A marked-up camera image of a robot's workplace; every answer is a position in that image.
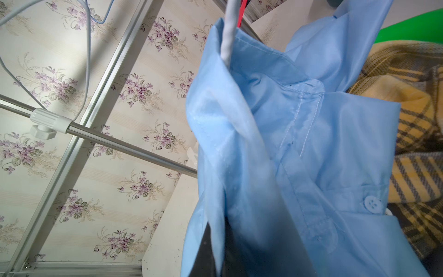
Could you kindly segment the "red clothespin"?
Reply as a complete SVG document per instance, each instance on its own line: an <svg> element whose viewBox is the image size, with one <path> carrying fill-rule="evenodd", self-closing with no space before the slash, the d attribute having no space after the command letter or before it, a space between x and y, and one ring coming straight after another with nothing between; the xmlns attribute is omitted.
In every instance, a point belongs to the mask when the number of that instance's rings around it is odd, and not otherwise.
<svg viewBox="0 0 443 277"><path fill-rule="evenodd" d="M240 7L239 7L239 12L238 12L238 21L237 21L237 25L236 25L237 28L240 28L242 25L243 15L244 15L247 5L248 5L248 0L241 1Z"/></svg>

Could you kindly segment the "light blue shirt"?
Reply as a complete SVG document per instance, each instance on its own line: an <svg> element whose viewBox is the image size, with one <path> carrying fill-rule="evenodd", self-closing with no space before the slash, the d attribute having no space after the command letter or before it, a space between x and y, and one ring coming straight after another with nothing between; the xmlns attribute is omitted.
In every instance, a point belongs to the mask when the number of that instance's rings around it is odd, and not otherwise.
<svg viewBox="0 0 443 277"><path fill-rule="evenodd" d="M223 277L225 218L253 231L262 277L425 277L388 215L400 105L349 94L391 1L344 1L285 51L236 30L220 57L210 29L187 100L198 203L183 245L188 277L206 225Z"/></svg>

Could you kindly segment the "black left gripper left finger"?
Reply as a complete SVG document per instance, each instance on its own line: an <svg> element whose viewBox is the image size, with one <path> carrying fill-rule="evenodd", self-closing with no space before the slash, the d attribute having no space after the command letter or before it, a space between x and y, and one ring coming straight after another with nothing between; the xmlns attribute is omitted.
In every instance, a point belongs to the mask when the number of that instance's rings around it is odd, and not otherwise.
<svg viewBox="0 0 443 277"><path fill-rule="evenodd" d="M212 253L211 228L209 224L206 225L189 277L216 277L216 265Z"/></svg>

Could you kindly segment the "yellow plaid shirt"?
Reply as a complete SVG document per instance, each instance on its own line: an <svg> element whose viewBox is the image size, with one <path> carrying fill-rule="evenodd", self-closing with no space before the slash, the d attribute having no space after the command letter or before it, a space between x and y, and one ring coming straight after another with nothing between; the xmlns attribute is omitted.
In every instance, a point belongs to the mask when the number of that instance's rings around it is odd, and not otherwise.
<svg viewBox="0 0 443 277"><path fill-rule="evenodd" d="M377 43L348 92L401 105L388 209L425 259L443 244L443 47Z"/></svg>

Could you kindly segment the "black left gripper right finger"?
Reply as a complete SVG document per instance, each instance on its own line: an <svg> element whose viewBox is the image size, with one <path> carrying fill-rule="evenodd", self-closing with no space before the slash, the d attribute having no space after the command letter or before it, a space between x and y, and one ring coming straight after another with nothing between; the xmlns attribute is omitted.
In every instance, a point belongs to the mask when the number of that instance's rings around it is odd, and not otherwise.
<svg viewBox="0 0 443 277"><path fill-rule="evenodd" d="M225 218L224 277L261 277L260 261L257 260L253 229L248 225L232 226Z"/></svg>

